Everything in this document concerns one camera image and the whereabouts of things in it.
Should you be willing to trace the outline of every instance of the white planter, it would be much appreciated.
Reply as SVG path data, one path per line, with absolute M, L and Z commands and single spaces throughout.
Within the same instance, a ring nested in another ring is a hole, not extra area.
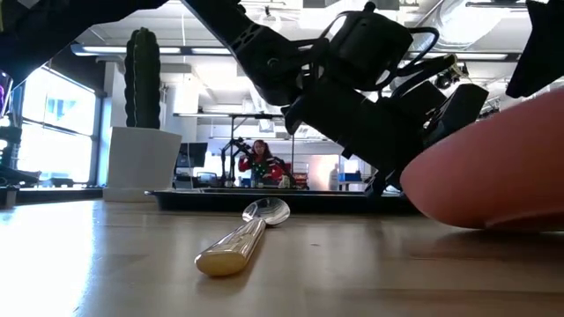
M 154 202 L 146 190 L 169 189 L 182 137 L 157 129 L 113 127 L 104 200 Z

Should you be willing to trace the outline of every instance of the table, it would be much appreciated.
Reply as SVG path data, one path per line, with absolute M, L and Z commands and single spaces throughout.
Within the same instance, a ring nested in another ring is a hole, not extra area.
M 339 181 L 338 183 L 338 190 L 343 190 L 343 185 L 345 185 L 345 191 L 349 191 L 349 187 L 351 184 L 360 184 L 360 185 L 367 185 L 364 181 Z
M 194 256 L 241 223 L 151 203 L 0 213 L 1 316 L 561 316 L 564 237 L 487 235 L 424 217 L 296 215 L 247 270 Z

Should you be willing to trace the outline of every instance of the person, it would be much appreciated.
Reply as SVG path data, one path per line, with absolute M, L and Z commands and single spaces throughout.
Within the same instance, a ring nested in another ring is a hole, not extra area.
M 329 172 L 329 190 L 338 190 L 338 164 Z
M 284 173 L 278 166 L 271 166 L 271 150 L 264 140 L 256 140 L 251 149 L 252 158 L 239 158 L 239 171 L 251 170 L 251 180 L 261 180 L 266 185 L 276 185 Z

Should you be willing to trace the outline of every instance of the wooden table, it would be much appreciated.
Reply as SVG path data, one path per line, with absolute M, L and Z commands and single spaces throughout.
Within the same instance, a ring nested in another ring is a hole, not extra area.
M 562 316 L 564 237 L 423 217 L 296 216 L 248 269 L 194 256 L 241 223 L 85 201 L 0 212 L 0 316 Z

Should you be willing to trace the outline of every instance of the computer monitor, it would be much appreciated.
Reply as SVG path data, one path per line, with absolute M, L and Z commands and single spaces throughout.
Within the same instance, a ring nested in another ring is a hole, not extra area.
M 208 143 L 180 144 L 176 167 L 204 167 Z

